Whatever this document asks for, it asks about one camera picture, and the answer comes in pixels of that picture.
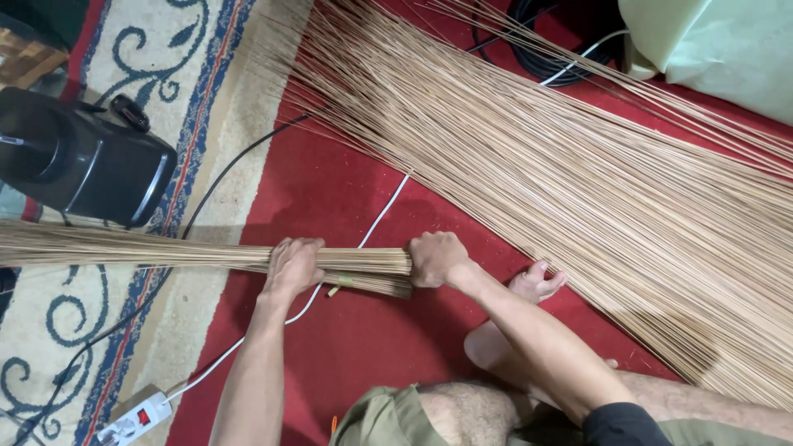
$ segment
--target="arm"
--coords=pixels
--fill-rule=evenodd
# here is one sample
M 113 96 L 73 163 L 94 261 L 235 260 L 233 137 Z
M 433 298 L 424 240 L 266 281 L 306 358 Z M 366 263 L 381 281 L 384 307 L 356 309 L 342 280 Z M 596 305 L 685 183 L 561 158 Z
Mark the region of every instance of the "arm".
M 284 323 L 300 292 L 318 283 L 321 239 L 285 239 L 270 257 L 264 289 L 226 379 L 212 428 L 210 446 L 275 446 L 284 413 Z
M 410 243 L 417 286 L 447 283 L 488 313 L 527 363 L 534 383 L 578 425 L 594 409 L 636 398 L 612 369 L 556 318 L 512 293 L 468 258 L 453 233 Z

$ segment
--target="hand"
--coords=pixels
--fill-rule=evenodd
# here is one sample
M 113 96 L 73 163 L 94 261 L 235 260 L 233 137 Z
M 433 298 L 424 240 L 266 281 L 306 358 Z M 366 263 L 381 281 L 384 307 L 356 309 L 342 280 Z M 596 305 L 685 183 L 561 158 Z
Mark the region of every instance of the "hand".
M 409 250 L 413 284 L 422 288 L 441 286 L 453 269 L 470 262 L 465 246 L 454 233 L 424 233 L 410 240 Z
M 316 267 L 316 252 L 324 246 L 322 239 L 285 238 L 270 254 L 270 269 L 262 294 L 291 305 L 295 296 L 325 276 L 325 271 Z

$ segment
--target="red carpet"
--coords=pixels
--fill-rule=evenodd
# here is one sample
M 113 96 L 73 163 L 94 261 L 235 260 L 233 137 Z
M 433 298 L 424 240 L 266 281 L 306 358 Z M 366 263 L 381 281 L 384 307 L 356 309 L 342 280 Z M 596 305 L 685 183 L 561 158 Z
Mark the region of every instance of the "red carpet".
M 406 17 L 415 18 L 400 0 L 390 3 Z M 468 26 L 420 7 L 416 10 L 458 46 L 471 45 Z M 569 48 L 577 42 L 553 17 L 544 17 L 538 31 Z M 500 66 L 515 68 L 506 45 L 494 44 L 488 53 Z M 691 139 L 590 83 L 567 87 L 565 92 L 650 128 Z M 693 92 L 684 94 L 725 110 L 731 117 L 745 117 L 753 125 L 785 128 L 725 102 Z M 282 111 L 283 119 L 291 116 L 289 110 Z M 289 129 L 272 141 L 259 195 L 240 243 L 272 245 L 285 236 L 321 236 L 331 247 L 357 246 L 401 179 L 401 173 L 341 144 L 303 129 Z M 470 255 L 499 280 L 508 280 L 531 262 L 413 181 L 408 182 L 367 246 L 402 246 L 422 231 L 435 230 L 456 232 Z M 232 272 L 201 354 L 202 367 L 244 334 L 263 282 L 261 275 Z M 406 302 L 347 290 L 325 298 L 326 290 L 301 319 L 286 328 L 283 444 L 326 444 L 333 416 L 343 416 L 372 386 L 485 378 L 462 349 L 463 338 L 485 320 L 485 314 L 458 292 L 449 288 L 422 290 Z M 292 314 L 307 299 L 308 294 L 298 297 Z M 564 289 L 542 306 L 602 357 L 617 359 L 620 368 L 674 378 L 659 361 L 571 291 Z M 207 443 L 232 359 L 184 395 L 170 430 L 169 445 Z

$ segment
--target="patterned rug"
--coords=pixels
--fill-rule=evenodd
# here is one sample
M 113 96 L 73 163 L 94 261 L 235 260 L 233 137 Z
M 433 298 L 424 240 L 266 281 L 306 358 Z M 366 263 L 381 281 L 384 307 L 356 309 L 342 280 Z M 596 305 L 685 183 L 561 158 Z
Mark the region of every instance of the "patterned rug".
M 278 42 L 270 21 L 302 29 L 310 2 L 278 0 L 96 0 L 73 51 L 70 78 L 83 100 L 134 98 L 151 132 L 176 148 L 179 163 L 144 229 L 179 236 L 180 225 L 226 164 L 274 126 L 285 80 L 260 66 Z M 65 94 L 73 94 L 74 86 Z M 206 203 L 190 239 L 236 244 L 267 153 L 263 144 L 234 167 Z M 63 216 L 0 185 L 3 217 L 99 225 Z M 54 410 L 26 444 L 95 444 L 117 403 L 183 383 L 197 366 L 228 272 L 176 270 L 128 328 L 65 370 L 90 339 L 130 314 L 157 287 L 162 270 L 134 267 L 23 268 L 0 321 L 0 444 L 12 444 L 39 416 L 67 375 Z M 164 444 L 171 417 L 136 444 Z

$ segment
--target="black cable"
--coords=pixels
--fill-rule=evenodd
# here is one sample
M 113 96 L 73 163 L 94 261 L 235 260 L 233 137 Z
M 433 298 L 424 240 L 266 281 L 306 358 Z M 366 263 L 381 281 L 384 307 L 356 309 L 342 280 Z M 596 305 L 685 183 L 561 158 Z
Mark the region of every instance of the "black cable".
M 196 217 L 198 216 L 198 213 L 201 212 L 201 209 L 204 207 L 204 204 L 209 199 L 209 196 L 212 195 L 212 192 L 215 190 L 215 188 L 220 183 L 220 181 L 223 179 L 223 177 L 226 176 L 228 171 L 231 170 L 231 168 L 234 167 L 234 165 L 237 164 L 238 161 L 240 161 L 251 150 L 257 148 L 264 141 L 269 140 L 271 137 L 273 137 L 277 133 L 281 132 L 282 130 L 286 130 L 287 128 L 291 127 L 292 125 L 297 124 L 300 121 L 304 121 L 306 119 L 309 119 L 311 116 L 312 115 L 310 113 L 306 113 L 304 115 L 301 115 L 299 117 L 294 118 L 291 121 L 287 121 L 286 123 L 279 125 L 272 132 L 267 133 L 265 136 L 262 136 L 259 140 L 257 140 L 253 144 L 249 145 L 245 150 L 241 151 L 239 153 L 239 155 L 237 155 L 226 166 L 226 168 L 223 169 L 223 171 L 220 173 L 220 175 L 217 176 L 217 178 L 215 179 L 215 182 L 212 183 L 212 186 L 209 187 L 209 189 L 206 191 L 206 194 L 204 194 L 204 197 L 198 203 L 198 206 L 196 206 L 196 211 L 193 213 L 193 216 L 190 218 L 190 221 L 187 222 L 187 226 L 185 226 L 185 232 L 182 234 L 182 240 L 186 240 L 187 239 L 187 234 L 190 233 L 190 229 L 193 227 L 193 223 L 196 221 Z M 129 324 L 129 322 L 131 322 L 133 319 L 135 319 L 140 314 L 140 312 L 142 312 L 146 307 L 148 307 L 151 304 L 151 301 L 153 301 L 154 298 L 157 296 L 157 294 L 159 293 L 160 289 L 163 288 L 163 284 L 165 284 L 165 282 L 168 280 L 168 277 L 170 276 L 170 273 L 173 270 L 174 270 L 174 267 L 169 267 L 168 270 L 165 271 L 165 275 L 163 275 L 163 278 L 160 279 L 159 283 L 157 283 L 157 286 L 154 288 L 154 290 L 152 290 L 151 293 L 149 293 L 148 297 L 146 297 L 146 299 L 143 302 L 141 302 L 141 304 L 137 308 L 137 310 L 135 310 L 134 312 L 129 314 L 124 319 L 121 319 L 113 327 L 110 327 L 104 333 L 102 333 L 101 335 L 96 336 L 94 339 L 90 340 L 87 344 L 85 344 L 85 346 L 80 348 L 79 352 L 77 352 L 77 354 L 73 358 L 71 358 L 71 361 L 69 361 L 69 365 L 68 365 L 68 367 L 66 367 L 66 370 L 63 371 L 63 373 L 60 374 L 60 379 L 58 380 L 58 383 L 56 384 L 55 391 L 52 392 L 52 396 L 50 397 L 49 402 L 47 402 L 47 405 L 44 406 L 44 408 L 41 410 L 41 412 L 35 418 L 31 419 L 30 421 L 25 422 L 25 424 L 30 424 L 30 427 L 28 427 L 22 433 L 22 435 L 17 438 L 17 441 L 14 442 L 13 446 L 19 446 L 25 440 L 27 440 L 28 437 L 30 436 L 30 434 L 33 432 L 33 430 L 39 425 L 39 423 L 41 422 L 41 419 L 47 416 L 47 412 L 49 412 L 52 409 L 53 404 L 55 404 L 55 399 L 58 397 L 58 393 L 60 393 L 61 389 L 63 388 L 63 384 L 66 382 L 66 378 L 69 375 L 68 371 L 71 370 L 71 368 L 75 365 L 75 362 L 77 362 L 77 359 L 79 359 L 79 357 L 83 353 L 88 351 L 88 349 L 93 347 L 96 343 L 104 340 L 105 338 L 107 338 L 111 334 L 115 333 L 119 329 L 122 329 L 125 326 L 127 326 L 127 324 Z
M 479 1 L 475 1 L 474 5 L 476 6 L 475 9 L 478 10 Z M 557 6 L 559 6 L 559 3 L 549 5 L 547 0 L 512 0 L 509 8 L 507 9 L 507 15 L 512 20 L 521 23 L 527 29 L 534 30 L 534 20 Z M 472 19 L 474 22 L 478 21 L 479 16 L 476 11 L 473 12 Z M 484 42 L 480 42 L 479 28 L 475 25 L 471 26 L 471 36 L 473 37 L 474 42 L 473 47 L 479 50 L 479 54 L 482 56 L 482 59 L 488 63 L 494 64 L 490 57 L 488 57 L 487 53 L 485 53 L 483 47 L 497 40 L 497 38 L 493 39 L 491 37 Z M 594 41 L 583 42 L 582 44 L 575 47 L 573 52 L 576 54 L 581 54 L 594 43 Z M 536 76 L 541 81 L 556 75 L 562 68 L 568 65 L 566 60 L 550 56 L 543 52 L 536 52 L 531 49 L 524 48 L 519 44 L 509 42 L 509 46 L 512 48 L 512 53 L 515 55 L 518 64 L 520 64 L 524 70 L 529 72 L 531 75 Z M 607 50 L 607 48 L 608 46 L 606 46 L 606 44 L 601 44 L 594 50 L 590 51 L 586 57 L 587 59 L 605 65 L 611 60 L 611 53 Z M 572 83 L 580 82 L 583 78 L 589 77 L 591 75 L 591 71 L 576 65 L 565 71 L 564 74 L 557 77 L 553 82 L 548 83 L 548 87 L 562 87 L 565 85 L 570 85 Z

